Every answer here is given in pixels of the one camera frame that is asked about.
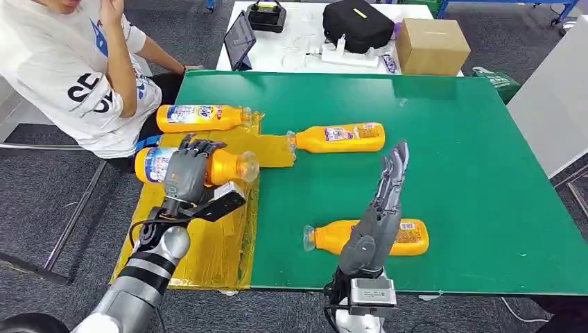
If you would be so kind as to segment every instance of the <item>gray carpet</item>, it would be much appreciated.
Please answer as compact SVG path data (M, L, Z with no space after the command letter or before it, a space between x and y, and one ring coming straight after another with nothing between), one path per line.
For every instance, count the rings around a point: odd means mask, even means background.
M127 16L179 60L216 66L232 0L216 2L213 14L201 0L127 0ZM559 40L547 28L548 6L450 5L472 47L464 67L509 73L520 83ZM21 125L9 142L69 143L53 126ZM98 159L85 152L9 151L0 149L0 249L43 264L65 221L92 177ZM56 316L73 327L92 310L110 273L137 202L141 183L108 166L56 271L75 277L59 287L0 267L0 318L25 311ZM579 208L560 190L568 209L586 232ZM168 332L328 332L318 293L244 291L227 297L216 291L170 290L162 305ZM525 298L510 300L526 318L547 318ZM152 332L160 332L152 321ZM541 324L513 318L499 298L442 296L424 302L400 296L387 332L534 332Z

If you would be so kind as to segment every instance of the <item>blue chair leg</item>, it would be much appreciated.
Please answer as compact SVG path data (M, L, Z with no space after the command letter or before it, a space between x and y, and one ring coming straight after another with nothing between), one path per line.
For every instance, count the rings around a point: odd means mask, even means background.
M563 22L577 3L578 0L573 0L571 3L565 3L564 10L557 19L553 19L553 21L551 21L551 26L555 26L556 24Z
M449 0L443 0L439 4L439 9L437 10L437 15L434 15L436 19L442 19L443 15L445 14L445 10L447 9L447 5L449 5Z

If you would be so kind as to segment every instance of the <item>cardboard box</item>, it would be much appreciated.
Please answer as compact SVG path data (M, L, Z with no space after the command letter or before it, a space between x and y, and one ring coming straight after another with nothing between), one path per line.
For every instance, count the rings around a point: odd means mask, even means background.
M396 37L402 74L457 75L470 49L457 21L404 19Z

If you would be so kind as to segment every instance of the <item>tablet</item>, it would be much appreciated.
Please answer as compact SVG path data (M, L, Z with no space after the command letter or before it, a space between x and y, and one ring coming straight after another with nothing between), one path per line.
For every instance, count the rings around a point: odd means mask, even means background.
M251 24L241 11L225 35L225 48L233 71L251 69L246 57L255 42Z

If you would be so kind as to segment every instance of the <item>white power strip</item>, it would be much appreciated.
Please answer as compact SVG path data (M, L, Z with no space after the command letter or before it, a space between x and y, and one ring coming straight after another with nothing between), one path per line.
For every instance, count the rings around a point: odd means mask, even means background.
M365 54L351 53L345 50L345 35L337 41L337 47L333 49L331 44L322 45L321 60L340 65L378 67L380 57L370 49Z

